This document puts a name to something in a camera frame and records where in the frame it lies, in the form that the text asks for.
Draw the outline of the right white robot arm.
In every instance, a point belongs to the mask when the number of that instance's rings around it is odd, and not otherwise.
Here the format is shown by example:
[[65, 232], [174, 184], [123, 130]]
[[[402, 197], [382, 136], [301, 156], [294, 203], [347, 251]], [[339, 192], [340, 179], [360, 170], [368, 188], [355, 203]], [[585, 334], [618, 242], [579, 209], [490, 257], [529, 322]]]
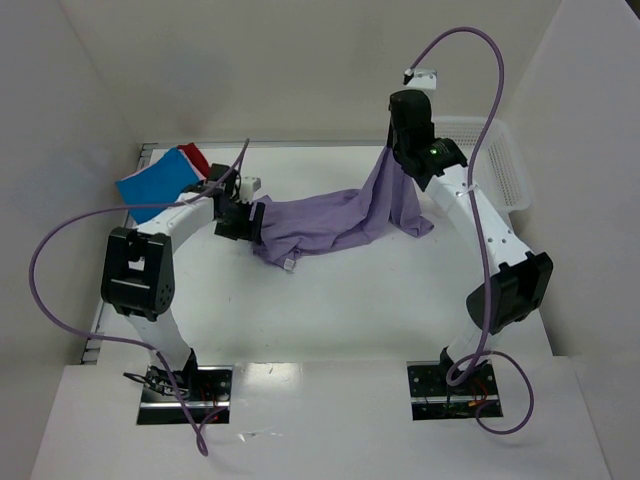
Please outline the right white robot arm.
[[440, 355], [443, 380], [456, 388], [473, 374], [496, 335], [540, 307], [553, 262], [513, 233], [470, 179], [470, 164], [458, 145], [436, 136], [425, 92], [393, 93], [389, 112], [388, 144], [394, 159], [447, 215], [482, 262], [482, 283], [466, 298], [469, 321]]

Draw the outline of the purple polo shirt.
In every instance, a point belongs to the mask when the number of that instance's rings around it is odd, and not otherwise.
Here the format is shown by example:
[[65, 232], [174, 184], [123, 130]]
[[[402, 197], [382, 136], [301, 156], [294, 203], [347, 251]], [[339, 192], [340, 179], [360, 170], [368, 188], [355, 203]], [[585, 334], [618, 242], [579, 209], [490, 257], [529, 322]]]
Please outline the purple polo shirt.
[[301, 257], [368, 245], [388, 225], [414, 238], [434, 228], [422, 216], [413, 180], [388, 147], [382, 149], [359, 189], [283, 202], [264, 196], [259, 202], [265, 205], [262, 243], [254, 244], [252, 252], [283, 270], [292, 270]]

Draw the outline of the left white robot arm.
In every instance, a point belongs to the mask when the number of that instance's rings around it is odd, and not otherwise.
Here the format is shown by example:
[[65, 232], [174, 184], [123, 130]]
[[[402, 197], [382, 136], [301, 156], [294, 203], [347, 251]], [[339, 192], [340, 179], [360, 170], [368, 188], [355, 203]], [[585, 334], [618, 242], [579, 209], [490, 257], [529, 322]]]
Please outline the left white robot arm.
[[125, 317], [140, 340], [152, 346], [144, 382], [167, 395], [170, 375], [190, 397], [202, 380], [196, 354], [183, 339], [171, 310], [176, 293], [174, 253], [208, 226], [214, 234], [259, 245], [265, 205], [253, 201], [258, 177], [230, 173], [215, 164], [209, 177], [183, 189], [177, 206], [166, 208], [135, 228], [109, 235], [101, 284], [104, 302]]

